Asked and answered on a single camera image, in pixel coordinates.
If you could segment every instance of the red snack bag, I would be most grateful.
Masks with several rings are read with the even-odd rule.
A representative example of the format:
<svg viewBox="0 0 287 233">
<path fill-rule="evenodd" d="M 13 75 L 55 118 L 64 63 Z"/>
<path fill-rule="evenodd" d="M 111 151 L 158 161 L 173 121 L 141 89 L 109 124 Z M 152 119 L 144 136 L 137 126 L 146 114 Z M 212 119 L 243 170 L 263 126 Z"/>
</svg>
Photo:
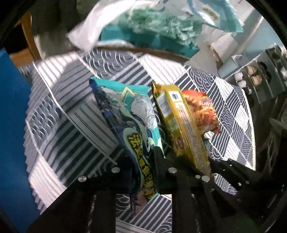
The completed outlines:
<svg viewBox="0 0 287 233">
<path fill-rule="evenodd" d="M 193 113 L 194 120 L 201 134 L 211 130 L 214 133 L 221 133 L 217 114 L 212 105 L 211 99 L 204 92 L 194 90 L 182 91 L 189 109 Z"/>
</svg>

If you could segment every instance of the striped pattern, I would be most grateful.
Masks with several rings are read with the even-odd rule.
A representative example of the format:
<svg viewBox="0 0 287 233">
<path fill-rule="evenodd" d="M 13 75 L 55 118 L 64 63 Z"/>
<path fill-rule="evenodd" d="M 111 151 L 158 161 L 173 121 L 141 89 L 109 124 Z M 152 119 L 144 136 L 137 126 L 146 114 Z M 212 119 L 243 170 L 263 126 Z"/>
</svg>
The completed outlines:
<svg viewBox="0 0 287 233">
<path fill-rule="evenodd" d="M 152 81 L 174 83 L 181 90 L 206 92 L 222 131 L 205 134 L 210 156 L 255 167 L 254 132 L 245 94 L 215 76 L 149 54 L 108 50 L 50 57 L 21 72 L 32 83 L 24 146 L 32 194 L 41 212 L 80 175 L 100 176 L 125 156 L 89 88 L 88 79 L 93 76 L 145 86 Z M 151 88 L 148 94 L 155 108 Z M 155 114 L 168 155 L 172 153 L 170 140 L 161 117 Z M 220 175 L 216 183 L 236 193 Z M 159 195 L 132 218 L 129 198 L 117 195 L 117 232 L 171 232 L 171 203 L 170 196 Z"/>
</svg>

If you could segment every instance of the snack bag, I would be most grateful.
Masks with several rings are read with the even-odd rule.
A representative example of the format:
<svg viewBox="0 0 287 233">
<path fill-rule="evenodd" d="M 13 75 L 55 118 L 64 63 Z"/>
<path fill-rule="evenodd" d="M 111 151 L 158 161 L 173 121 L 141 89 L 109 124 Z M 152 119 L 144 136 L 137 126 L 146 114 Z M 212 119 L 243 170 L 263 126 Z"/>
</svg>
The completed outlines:
<svg viewBox="0 0 287 233">
<path fill-rule="evenodd" d="M 195 123 L 201 134 L 211 130 L 220 133 L 219 121 L 211 99 L 204 92 L 183 90 L 182 94 L 193 113 Z"/>
<path fill-rule="evenodd" d="M 179 87 L 153 83 L 152 88 L 176 155 L 186 157 L 199 171 L 212 177 L 201 135 Z"/>
<path fill-rule="evenodd" d="M 147 204 L 157 193 L 149 157 L 154 146 L 162 149 L 149 87 L 97 78 L 89 83 L 109 128 L 134 163 L 130 200 L 132 210 L 140 211 L 136 206 L 144 206 L 142 196 Z"/>
</svg>

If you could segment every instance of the light blue wall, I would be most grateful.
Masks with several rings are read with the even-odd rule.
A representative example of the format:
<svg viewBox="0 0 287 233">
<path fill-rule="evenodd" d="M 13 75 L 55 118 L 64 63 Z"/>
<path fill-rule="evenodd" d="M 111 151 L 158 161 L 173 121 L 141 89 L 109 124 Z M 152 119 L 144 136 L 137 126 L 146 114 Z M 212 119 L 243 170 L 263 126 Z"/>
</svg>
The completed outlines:
<svg viewBox="0 0 287 233">
<path fill-rule="evenodd" d="M 244 54 L 248 59 L 252 60 L 274 43 L 283 45 L 269 23 L 267 23 L 266 20 L 263 20 L 262 24 L 260 25 L 258 34 L 247 47 Z"/>
</svg>

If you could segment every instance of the metal bolt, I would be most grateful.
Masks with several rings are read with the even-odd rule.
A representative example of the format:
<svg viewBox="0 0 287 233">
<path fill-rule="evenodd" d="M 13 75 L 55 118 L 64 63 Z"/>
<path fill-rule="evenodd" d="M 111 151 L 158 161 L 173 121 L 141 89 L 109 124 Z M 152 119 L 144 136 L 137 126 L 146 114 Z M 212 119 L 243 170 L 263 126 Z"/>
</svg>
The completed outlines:
<svg viewBox="0 0 287 233">
<path fill-rule="evenodd" d="M 112 168 L 112 173 L 119 173 L 119 172 L 120 172 L 120 168 L 118 167 Z"/>
<path fill-rule="evenodd" d="M 80 176 L 79 178 L 78 178 L 78 181 L 79 182 L 85 182 L 87 180 L 87 177 L 85 177 L 85 176 Z"/>
<path fill-rule="evenodd" d="M 210 178 L 209 178 L 208 176 L 202 176 L 201 179 L 202 179 L 204 182 L 210 181 Z"/>
<path fill-rule="evenodd" d="M 168 169 L 168 171 L 169 171 L 170 173 L 176 173 L 176 172 L 177 172 L 177 169 L 171 167 L 171 168 Z"/>
</svg>

